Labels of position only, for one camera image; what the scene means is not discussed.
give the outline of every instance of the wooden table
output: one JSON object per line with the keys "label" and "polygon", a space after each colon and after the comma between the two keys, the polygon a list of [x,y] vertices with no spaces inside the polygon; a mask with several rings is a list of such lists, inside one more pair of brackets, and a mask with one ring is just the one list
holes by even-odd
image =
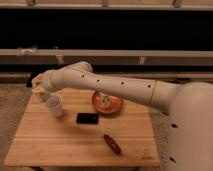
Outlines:
{"label": "wooden table", "polygon": [[[5,159],[5,166],[159,166],[146,107],[124,101],[114,116],[100,115],[99,124],[77,124],[78,112],[92,112],[92,91],[64,89],[65,115],[54,118],[32,95]],[[103,135],[122,149],[114,154]]]}

